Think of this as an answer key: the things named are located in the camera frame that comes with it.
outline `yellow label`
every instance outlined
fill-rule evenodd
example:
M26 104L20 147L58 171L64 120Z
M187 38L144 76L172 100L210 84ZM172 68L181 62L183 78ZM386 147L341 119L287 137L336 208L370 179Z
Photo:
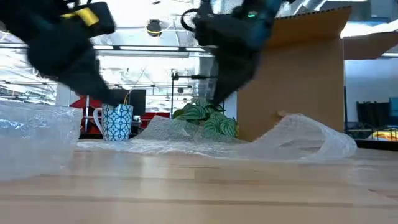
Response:
M61 17L71 18L73 16L80 16L87 26L92 26L100 21L100 19L89 8L79 9L74 13L64 14Z

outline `table surface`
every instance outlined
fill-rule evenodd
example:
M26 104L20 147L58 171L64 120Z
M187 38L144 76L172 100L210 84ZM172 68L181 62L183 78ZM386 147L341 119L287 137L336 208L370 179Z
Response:
M329 164L75 152L60 175L0 183L2 224L398 223L398 153Z

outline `cardboard box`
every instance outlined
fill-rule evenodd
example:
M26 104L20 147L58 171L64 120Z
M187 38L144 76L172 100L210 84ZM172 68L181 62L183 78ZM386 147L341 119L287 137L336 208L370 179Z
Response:
M256 78L238 91L239 138L263 135L279 111L343 131L344 60L376 59L398 44L398 32L341 39L350 14L342 7L276 20Z

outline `mug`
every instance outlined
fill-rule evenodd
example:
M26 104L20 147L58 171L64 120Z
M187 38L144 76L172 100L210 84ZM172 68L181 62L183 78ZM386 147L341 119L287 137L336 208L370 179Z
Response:
M127 141L131 132L132 123L131 105L111 106L102 104L93 112L94 122L103 135L105 141ZM102 124L98 119L98 112L102 111Z

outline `bubble wrap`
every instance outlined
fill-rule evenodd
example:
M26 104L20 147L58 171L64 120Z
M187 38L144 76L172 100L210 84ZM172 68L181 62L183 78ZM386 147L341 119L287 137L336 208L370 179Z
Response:
M0 101L0 180L59 171L80 135L81 109Z
M244 142L203 127L155 117L127 142L79 142L81 150L114 150L141 154L194 154L226 159L324 161L352 156L356 143L349 136L301 114L287 115L254 142Z

